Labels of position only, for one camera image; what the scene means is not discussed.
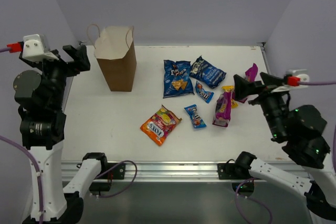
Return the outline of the purple snack packet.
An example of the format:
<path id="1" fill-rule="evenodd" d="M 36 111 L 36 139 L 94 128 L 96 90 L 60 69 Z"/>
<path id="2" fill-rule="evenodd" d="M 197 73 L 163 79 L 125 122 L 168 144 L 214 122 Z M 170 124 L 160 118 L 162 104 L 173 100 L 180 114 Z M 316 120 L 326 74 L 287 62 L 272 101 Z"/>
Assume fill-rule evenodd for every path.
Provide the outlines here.
<path id="1" fill-rule="evenodd" d="M 245 71 L 245 76 L 243 77 L 244 80 L 247 82 L 254 82 L 258 73 L 258 67 L 255 63 Z M 238 86 L 235 88 L 235 99 L 240 103 L 245 103 L 251 87 L 245 86 L 244 83 L 239 82 Z"/>
<path id="2" fill-rule="evenodd" d="M 224 91 L 216 101 L 215 114 L 213 117 L 213 125 L 220 127 L 228 127 L 231 120 L 231 91 Z"/>

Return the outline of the yellow M&M's packet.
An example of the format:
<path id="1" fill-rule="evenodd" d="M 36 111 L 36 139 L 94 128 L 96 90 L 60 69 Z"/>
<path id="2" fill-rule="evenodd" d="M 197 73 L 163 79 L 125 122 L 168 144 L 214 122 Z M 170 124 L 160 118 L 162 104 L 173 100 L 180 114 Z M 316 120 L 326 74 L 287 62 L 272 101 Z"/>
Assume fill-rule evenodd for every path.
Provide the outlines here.
<path id="1" fill-rule="evenodd" d="M 232 97 L 231 97 L 231 107 L 232 109 L 235 109 L 238 107 L 238 103 L 233 99 L 233 91 L 234 91 L 234 86 L 222 86 L 222 89 L 224 91 L 227 91 L 227 92 L 231 92 L 232 93 Z"/>

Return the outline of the small blue M&M's packet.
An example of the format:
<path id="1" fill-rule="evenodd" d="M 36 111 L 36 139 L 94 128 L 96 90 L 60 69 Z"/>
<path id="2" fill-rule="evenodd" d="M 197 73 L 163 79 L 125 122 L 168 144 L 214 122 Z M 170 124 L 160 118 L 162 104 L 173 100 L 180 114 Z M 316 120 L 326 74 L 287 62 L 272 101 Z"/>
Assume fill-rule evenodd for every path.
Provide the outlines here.
<path id="1" fill-rule="evenodd" d="M 214 92 L 211 91 L 206 91 L 203 88 L 203 85 L 201 83 L 199 83 L 198 81 L 196 81 L 195 84 L 195 90 L 196 93 L 207 103 L 209 104 L 210 101 L 212 100 L 213 96 L 214 96 Z"/>

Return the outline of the brown paper bag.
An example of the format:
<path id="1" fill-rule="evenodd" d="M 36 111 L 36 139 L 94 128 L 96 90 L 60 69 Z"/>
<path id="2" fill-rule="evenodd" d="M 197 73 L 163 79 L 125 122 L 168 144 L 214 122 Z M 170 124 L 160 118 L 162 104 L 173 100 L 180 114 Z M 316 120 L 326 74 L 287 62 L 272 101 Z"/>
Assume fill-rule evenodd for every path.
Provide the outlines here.
<path id="1" fill-rule="evenodd" d="M 94 56 L 112 92 L 131 92 L 137 67 L 133 26 L 90 24 L 86 30 Z"/>

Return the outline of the blue Kettle chips bag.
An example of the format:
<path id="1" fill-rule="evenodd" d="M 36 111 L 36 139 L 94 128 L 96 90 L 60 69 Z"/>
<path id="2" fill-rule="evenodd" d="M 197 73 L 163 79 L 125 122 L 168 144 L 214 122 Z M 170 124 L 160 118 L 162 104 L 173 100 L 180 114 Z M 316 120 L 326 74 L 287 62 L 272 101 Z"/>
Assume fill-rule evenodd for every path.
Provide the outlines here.
<path id="1" fill-rule="evenodd" d="M 190 77 L 205 83 L 209 88 L 214 89 L 226 78 L 226 72 L 216 68 L 207 60 L 199 56 L 191 65 Z"/>

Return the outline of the blue Doritos chips bag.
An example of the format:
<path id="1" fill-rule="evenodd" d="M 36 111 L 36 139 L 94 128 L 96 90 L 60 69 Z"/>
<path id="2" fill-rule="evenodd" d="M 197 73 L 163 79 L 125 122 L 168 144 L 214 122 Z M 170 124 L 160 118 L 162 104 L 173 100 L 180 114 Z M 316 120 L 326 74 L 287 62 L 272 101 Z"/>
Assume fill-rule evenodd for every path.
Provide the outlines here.
<path id="1" fill-rule="evenodd" d="M 194 94 L 190 71 L 190 61 L 164 60 L 164 99 Z"/>

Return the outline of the orange Fox's candy packet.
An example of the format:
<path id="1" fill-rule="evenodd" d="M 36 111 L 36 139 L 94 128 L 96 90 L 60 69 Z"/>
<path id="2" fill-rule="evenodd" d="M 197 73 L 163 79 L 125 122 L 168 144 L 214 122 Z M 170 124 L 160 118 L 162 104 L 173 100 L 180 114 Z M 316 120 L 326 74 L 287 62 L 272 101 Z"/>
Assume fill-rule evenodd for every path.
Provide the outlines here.
<path id="1" fill-rule="evenodd" d="M 182 118 L 177 117 L 164 105 L 147 119 L 140 127 L 156 145 L 162 146 L 168 135 L 181 123 Z"/>

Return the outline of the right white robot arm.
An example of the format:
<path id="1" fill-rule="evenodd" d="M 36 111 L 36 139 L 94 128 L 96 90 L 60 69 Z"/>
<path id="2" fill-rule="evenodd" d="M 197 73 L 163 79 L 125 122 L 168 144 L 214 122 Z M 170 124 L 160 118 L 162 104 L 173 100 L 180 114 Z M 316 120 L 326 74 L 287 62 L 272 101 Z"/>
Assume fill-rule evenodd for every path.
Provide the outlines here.
<path id="1" fill-rule="evenodd" d="M 259 105 L 271 131 L 273 142 L 284 144 L 282 150 L 312 179 L 276 168 L 249 152 L 241 152 L 232 172 L 249 181 L 258 178 L 291 192 L 306 203 L 310 212 L 326 220 L 335 220 L 335 154 L 322 134 L 327 122 L 313 105 L 289 109 L 283 96 L 293 89 L 306 88 L 313 83 L 304 70 L 288 71 L 282 78 L 265 72 L 261 80 L 249 82 L 234 75 L 235 97 L 256 98 L 250 105 Z"/>

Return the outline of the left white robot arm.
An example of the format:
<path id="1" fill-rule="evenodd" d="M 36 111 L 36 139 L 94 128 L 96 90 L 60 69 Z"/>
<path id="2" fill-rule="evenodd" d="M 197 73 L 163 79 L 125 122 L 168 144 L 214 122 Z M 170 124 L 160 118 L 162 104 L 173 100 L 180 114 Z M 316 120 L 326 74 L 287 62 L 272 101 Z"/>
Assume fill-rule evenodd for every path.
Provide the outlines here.
<path id="1" fill-rule="evenodd" d="M 30 159 L 33 179 L 33 206 L 26 223 L 78 223 L 92 182 L 109 172 L 104 153 L 87 153 L 73 179 L 66 186 L 62 184 L 66 82 L 91 67 L 86 46 L 66 45 L 63 50 L 71 57 L 70 62 L 53 50 L 52 59 L 27 60 L 31 69 L 13 82 L 23 150 Z"/>

